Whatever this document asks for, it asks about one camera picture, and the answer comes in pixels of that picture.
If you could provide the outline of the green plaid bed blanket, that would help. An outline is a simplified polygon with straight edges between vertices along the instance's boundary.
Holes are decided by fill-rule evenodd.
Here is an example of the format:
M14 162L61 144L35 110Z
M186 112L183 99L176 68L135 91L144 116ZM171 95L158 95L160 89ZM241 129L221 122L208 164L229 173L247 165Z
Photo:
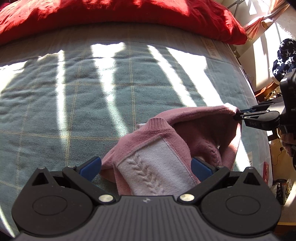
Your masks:
M1 47L1 233L38 167L104 157L174 108L257 104L229 46L176 28L99 24Z

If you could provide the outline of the pink knitted sweater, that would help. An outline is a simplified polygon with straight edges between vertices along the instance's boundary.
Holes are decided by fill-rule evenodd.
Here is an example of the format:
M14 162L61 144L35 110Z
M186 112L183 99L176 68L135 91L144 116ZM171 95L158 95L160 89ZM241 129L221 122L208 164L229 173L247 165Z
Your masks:
M120 195L179 196L200 183L191 170L194 157L232 169L241 139L238 108L164 111L119 139L102 159L100 175Z

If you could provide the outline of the red duvet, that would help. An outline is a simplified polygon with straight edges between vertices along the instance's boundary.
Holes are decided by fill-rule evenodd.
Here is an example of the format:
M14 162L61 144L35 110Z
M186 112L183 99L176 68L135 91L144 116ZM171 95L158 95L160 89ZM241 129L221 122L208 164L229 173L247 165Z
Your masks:
M247 41L244 28L216 1L16 1L1 10L1 45L105 22L166 25L234 45Z

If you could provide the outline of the navy star patterned cloth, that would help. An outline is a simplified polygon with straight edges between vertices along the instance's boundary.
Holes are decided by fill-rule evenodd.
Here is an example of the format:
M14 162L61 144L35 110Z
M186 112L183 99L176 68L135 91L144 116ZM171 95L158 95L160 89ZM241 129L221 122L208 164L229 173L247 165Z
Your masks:
M295 69L296 40L284 39L277 51L277 59L273 63L273 75L279 82Z

